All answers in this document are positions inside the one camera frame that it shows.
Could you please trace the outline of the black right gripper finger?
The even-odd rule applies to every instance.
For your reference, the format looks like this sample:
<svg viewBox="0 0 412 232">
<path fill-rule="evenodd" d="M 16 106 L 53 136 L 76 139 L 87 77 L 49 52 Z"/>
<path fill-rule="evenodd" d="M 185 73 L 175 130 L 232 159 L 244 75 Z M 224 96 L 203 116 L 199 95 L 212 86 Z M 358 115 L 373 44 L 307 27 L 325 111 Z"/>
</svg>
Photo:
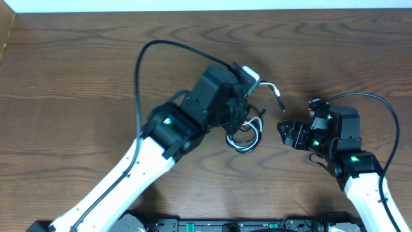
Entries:
<svg viewBox="0 0 412 232">
<path fill-rule="evenodd" d="M 284 145 L 291 146 L 294 140 L 294 122 L 285 121 L 277 124 L 277 130 L 281 136 Z"/>
<path fill-rule="evenodd" d="M 308 102 L 310 116 L 315 116 L 316 110 L 328 109 L 329 107 L 329 102 L 324 99 L 313 99 Z"/>
</svg>

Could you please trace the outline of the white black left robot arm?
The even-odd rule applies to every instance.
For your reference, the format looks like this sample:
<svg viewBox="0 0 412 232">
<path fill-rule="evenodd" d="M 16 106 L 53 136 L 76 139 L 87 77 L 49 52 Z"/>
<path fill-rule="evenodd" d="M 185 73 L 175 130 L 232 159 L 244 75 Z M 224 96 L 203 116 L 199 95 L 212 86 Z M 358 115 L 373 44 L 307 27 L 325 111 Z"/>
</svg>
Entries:
<svg viewBox="0 0 412 232">
<path fill-rule="evenodd" d="M 212 64 L 191 91 L 156 107 L 120 162 L 71 210 L 29 231 L 108 231 L 157 178 L 197 148 L 210 129 L 235 134 L 250 111 L 247 97 L 260 83 L 248 66 Z"/>
</svg>

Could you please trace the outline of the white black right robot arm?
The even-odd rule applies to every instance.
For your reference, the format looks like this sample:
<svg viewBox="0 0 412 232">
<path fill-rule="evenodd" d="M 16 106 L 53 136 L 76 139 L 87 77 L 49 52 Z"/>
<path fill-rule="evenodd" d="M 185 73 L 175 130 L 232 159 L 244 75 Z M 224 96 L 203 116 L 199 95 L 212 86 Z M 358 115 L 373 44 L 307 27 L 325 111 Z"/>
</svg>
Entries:
<svg viewBox="0 0 412 232">
<path fill-rule="evenodd" d="M 326 161 L 322 167 L 355 206 L 366 231 L 409 231 L 383 167 L 374 154 L 362 149 L 357 109 L 315 99 L 309 102 L 309 111 L 312 122 L 277 124 L 283 144 Z"/>
</svg>

